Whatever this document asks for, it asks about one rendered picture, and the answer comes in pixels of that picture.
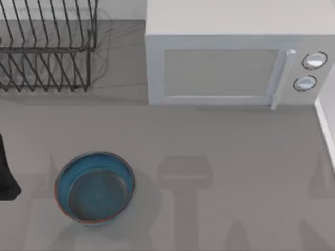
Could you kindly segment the small microwave knob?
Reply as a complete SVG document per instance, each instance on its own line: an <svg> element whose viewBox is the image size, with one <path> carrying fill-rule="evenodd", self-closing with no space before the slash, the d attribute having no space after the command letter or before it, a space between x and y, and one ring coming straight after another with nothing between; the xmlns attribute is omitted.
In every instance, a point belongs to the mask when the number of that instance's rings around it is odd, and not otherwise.
<svg viewBox="0 0 335 251"><path fill-rule="evenodd" d="M297 78L293 83L294 90L298 92L306 92L313 89L317 84L317 79L314 76L308 75Z"/></svg>

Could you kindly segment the large microwave knob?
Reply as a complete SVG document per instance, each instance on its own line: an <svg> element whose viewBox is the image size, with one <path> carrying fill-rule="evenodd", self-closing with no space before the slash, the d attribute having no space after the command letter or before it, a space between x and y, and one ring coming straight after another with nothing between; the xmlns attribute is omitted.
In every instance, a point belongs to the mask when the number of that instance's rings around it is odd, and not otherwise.
<svg viewBox="0 0 335 251"><path fill-rule="evenodd" d="M316 70L321 68L328 60L328 56L321 51L306 55L302 60L303 68L307 70Z"/></svg>

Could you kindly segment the microwave oven door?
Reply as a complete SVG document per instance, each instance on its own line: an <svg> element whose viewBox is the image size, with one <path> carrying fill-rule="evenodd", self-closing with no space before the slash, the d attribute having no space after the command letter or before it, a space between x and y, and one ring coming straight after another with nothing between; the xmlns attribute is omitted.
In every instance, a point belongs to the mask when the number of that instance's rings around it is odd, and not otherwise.
<svg viewBox="0 0 335 251"><path fill-rule="evenodd" d="M241 36L148 35L145 45L152 105L269 105L286 60Z"/></svg>

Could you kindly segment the blue bowl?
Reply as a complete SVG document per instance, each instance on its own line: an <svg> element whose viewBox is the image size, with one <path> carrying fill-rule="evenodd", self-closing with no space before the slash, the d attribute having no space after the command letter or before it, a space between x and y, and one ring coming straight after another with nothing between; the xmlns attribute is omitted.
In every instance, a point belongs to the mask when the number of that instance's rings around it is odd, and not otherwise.
<svg viewBox="0 0 335 251"><path fill-rule="evenodd" d="M122 214L136 189L131 166L111 152L86 152L58 173L54 198L64 215L88 226L109 224Z"/></svg>

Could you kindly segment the pale microwave oven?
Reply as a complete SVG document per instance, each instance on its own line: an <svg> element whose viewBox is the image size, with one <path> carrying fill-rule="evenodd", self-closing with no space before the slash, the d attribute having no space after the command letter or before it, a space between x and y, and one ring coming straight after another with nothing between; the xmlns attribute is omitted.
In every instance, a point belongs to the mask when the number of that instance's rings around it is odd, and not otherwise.
<svg viewBox="0 0 335 251"><path fill-rule="evenodd" d="M335 0L147 0L148 35L241 36L284 52L294 49L279 105L312 105L335 65ZM303 58L318 51L327 62L316 70L303 68ZM294 81L308 75L316 86L294 90Z"/></svg>

